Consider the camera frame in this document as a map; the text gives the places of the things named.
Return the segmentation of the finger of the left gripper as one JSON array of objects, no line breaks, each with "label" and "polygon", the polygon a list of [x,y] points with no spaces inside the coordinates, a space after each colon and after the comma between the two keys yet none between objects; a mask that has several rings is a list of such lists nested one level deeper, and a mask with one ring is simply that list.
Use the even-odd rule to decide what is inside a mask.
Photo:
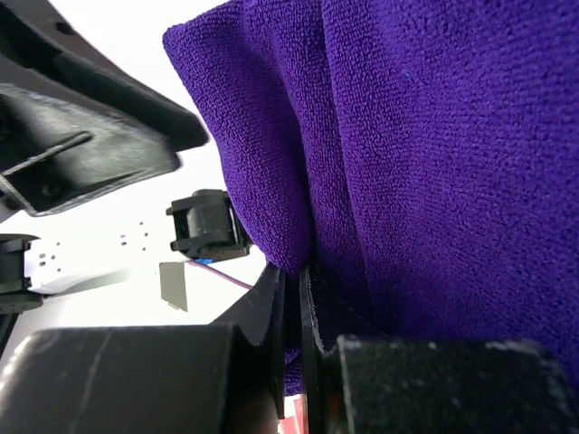
[{"label": "finger of the left gripper", "polygon": [[100,105],[1,86],[1,190],[34,216],[175,171],[165,138]]},{"label": "finger of the left gripper", "polygon": [[209,140],[196,115],[128,76],[48,1],[1,3],[1,81],[149,129],[174,152]]}]

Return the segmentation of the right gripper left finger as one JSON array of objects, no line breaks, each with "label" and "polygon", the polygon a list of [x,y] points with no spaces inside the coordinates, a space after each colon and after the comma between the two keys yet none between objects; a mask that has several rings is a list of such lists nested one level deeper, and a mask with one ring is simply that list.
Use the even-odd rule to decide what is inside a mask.
[{"label": "right gripper left finger", "polygon": [[48,329],[1,376],[4,433],[274,433],[286,275],[269,265],[209,325]]}]

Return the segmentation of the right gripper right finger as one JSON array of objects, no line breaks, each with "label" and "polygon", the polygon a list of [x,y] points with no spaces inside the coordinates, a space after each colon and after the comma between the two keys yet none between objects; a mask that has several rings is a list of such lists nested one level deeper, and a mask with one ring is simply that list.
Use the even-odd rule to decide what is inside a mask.
[{"label": "right gripper right finger", "polygon": [[379,334],[327,286],[299,276],[308,433],[575,433],[553,355],[528,340]]}]

